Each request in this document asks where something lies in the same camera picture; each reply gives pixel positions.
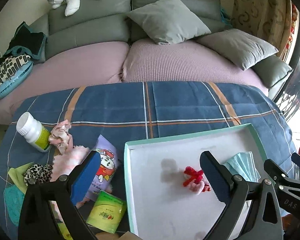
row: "screw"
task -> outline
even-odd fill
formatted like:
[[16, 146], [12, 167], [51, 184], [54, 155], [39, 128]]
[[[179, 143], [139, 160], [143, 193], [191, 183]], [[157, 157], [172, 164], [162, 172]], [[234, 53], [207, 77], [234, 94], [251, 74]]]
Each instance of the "screw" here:
[[242, 180], [242, 177], [240, 175], [234, 175], [233, 178], [236, 181], [241, 181]]
[[265, 183], [266, 183], [267, 185], [271, 185], [271, 181], [270, 181], [269, 179], [265, 179]]
[[61, 175], [60, 177], [59, 177], [59, 180], [60, 181], [66, 181], [68, 179], [68, 175]]
[[30, 184], [30, 185], [35, 185], [36, 182], [37, 182], [37, 181], [36, 181], [35, 178], [29, 179], [29, 184]]

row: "patterned curtain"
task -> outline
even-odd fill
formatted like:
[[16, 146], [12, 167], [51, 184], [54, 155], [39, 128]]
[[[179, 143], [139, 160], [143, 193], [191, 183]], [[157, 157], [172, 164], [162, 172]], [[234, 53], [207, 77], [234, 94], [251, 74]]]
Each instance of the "patterned curtain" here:
[[283, 58], [291, 31], [291, 1], [234, 0], [231, 23], [274, 45]]

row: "white plastic bottle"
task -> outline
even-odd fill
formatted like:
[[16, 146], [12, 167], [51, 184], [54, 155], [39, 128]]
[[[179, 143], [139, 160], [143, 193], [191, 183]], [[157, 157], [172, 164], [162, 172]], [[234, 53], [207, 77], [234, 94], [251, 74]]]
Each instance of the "white plastic bottle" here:
[[33, 118], [29, 112], [23, 113], [17, 122], [17, 131], [26, 141], [40, 152], [50, 150], [50, 132], [43, 125]]

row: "cartoon print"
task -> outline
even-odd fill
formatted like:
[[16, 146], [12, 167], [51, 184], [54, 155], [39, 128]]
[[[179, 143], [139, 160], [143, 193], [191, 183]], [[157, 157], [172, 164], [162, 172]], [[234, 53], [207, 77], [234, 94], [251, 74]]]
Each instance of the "cartoon print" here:
[[96, 175], [98, 176], [99, 182], [102, 183], [103, 179], [109, 180], [114, 174], [114, 154], [109, 150], [97, 149], [101, 157], [101, 165]]

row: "blue surgical mask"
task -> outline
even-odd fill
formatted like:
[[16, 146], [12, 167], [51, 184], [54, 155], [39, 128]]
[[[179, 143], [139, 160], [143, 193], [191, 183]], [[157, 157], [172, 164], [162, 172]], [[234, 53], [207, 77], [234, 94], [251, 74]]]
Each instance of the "blue surgical mask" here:
[[261, 178], [255, 167], [252, 152], [238, 153], [227, 160], [224, 166], [227, 167], [232, 175], [239, 174], [246, 181], [258, 182]]

